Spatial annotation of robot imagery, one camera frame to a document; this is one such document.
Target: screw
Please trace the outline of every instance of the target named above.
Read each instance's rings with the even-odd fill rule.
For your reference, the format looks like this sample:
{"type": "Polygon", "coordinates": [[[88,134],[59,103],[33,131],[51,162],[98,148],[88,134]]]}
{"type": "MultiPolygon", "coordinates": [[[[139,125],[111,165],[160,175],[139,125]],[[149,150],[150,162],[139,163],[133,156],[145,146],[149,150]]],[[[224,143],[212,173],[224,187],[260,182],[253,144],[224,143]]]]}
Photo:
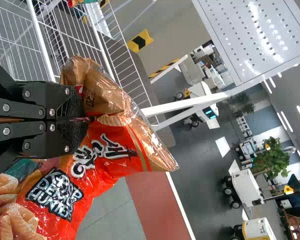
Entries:
{"type": "Polygon", "coordinates": [[[56,126],[54,124],[50,125],[50,131],[54,132],[56,130],[56,126]]]}
{"type": "Polygon", "coordinates": [[[51,108],[49,114],[51,117],[53,117],[56,114],[56,111],[53,108],[51,108]]]}
{"type": "Polygon", "coordinates": [[[25,92],[24,92],[24,95],[28,98],[28,97],[30,97],[30,91],[29,90],[26,90],[25,92]]]}
{"type": "Polygon", "coordinates": [[[9,106],[9,104],[7,104],[7,103],[3,104],[2,109],[3,109],[3,111],[5,111],[5,112],[9,112],[9,111],[10,111],[10,106],[9,106]]]}
{"type": "Polygon", "coordinates": [[[5,127],[5,128],[3,129],[3,135],[8,136],[9,134],[10,134],[10,128],[5,127]]]}
{"type": "Polygon", "coordinates": [[[26,142],[23,147],[25,150],[28,150],[30,148],[30,143],[26,142]]]}

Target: white perforated panel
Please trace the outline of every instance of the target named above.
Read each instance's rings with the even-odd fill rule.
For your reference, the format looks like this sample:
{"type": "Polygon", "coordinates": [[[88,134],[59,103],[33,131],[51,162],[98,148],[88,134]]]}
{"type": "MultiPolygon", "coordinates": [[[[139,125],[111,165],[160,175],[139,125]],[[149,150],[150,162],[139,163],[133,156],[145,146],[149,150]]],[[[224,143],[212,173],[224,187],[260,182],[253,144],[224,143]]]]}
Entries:
{"type": "Polygon", "coordinates": [[[300,56],[300,25],[283,0],[198,2],[241,82],[300,56]]]}

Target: white wall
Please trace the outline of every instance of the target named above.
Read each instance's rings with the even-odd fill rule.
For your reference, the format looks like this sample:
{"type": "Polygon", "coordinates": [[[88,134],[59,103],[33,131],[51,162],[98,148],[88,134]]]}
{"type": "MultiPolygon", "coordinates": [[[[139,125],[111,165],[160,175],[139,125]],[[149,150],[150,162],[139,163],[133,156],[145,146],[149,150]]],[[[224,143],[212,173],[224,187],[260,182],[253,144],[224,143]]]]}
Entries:
{"type": "Polygon", "coordinates": [[[278,126],[276,128],[272,128],[272,129],[270,129],[268,131],[265,131],[261,134],[254,135],[253,137],[254,137],[254,140],[257,143],[260,143],[263,140],[268,139],[270,137],[274,137],[275,139],[280,138],[281,143],[283,143],[285,141],[288,141],[288,140],[291,140],[288,133],[287,133],[287,131],[285,130],[285,128],[282,125],[278,126]]]}
{"type": "Polygon", "coordinates": [[[287,184],[291,175],[294,174],[296,178],[300,181],[300,162],[291,164],[286,168],[288,171],[291,171],[288,177],[282,177],[280,174],[275,178],[280,185],[287,184]]]}
{"type": "Polygon", "coordinates": [[[257,91],[250,95],[251,102],[254,104],[254,111],[259,111],[271,105],[269,95],[266,91],[257,91]]]}

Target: snack bag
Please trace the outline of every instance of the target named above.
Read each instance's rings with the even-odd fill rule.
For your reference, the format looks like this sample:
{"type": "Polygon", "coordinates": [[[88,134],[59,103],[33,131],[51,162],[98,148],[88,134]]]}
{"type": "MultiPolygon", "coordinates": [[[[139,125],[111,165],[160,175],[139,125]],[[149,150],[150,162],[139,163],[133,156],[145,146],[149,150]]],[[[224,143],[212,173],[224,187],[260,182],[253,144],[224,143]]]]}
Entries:
{"type": "Polygon", "coordinates": [[[2,173],[0,240],[74,240],[93,199],[118,180],[95,166],[92,149],[86,136],[74,156],[38,163],[21,184],[2,173]]]}
{"type": "Polygon", "coordinates": [[[70,58],[61,83],[75,86],[90,124],[73,155],[15,163],[0,175],[0,240],[74,240],[93,199],[118,178],[175,171],[175,159],[132,99],[90,59],[70,58]]]}
{"type": "Polygon", "coordinates": [[[70,8],[73,8],[77,6],[78,4],[91,4],[91,3],[97,3],[98,0],[68,0],[68,6],[70,8]]]}

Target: yellow black warning sign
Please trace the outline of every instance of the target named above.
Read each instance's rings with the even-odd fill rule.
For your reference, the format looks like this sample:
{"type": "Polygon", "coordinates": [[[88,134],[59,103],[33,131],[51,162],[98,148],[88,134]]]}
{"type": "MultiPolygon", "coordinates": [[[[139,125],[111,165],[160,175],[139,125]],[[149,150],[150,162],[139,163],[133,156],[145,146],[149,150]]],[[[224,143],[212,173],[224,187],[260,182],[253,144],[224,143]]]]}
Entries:
{"type": "Polygon", "coordinates": [[[101,0],[99,3],[100,8],[102,8],[104,5],[108,4],[109,0],[101,0]]]}
{"type": "Polygon", "coordinates": [[[179,58],[176,58],[175,60],[173,60],[172,62],[170,62],[168,65],[163,66],[162,68],[160,68],[158,71],[152,73],[148,78],[151,79],[155,76],[157,76],[159,73],[163,72],[164,70],[166,70],[168,67],[170,67],[171,65],[175,64],[176,62],[179,61],[179,58]]]}
{"type": "Polygon", "coordinates": [[[149,36],[147,29],[145,29],[126,44],[131,51],[138,53],[142,48],[151,44],[153,41],[154,40],[149,36]]]}

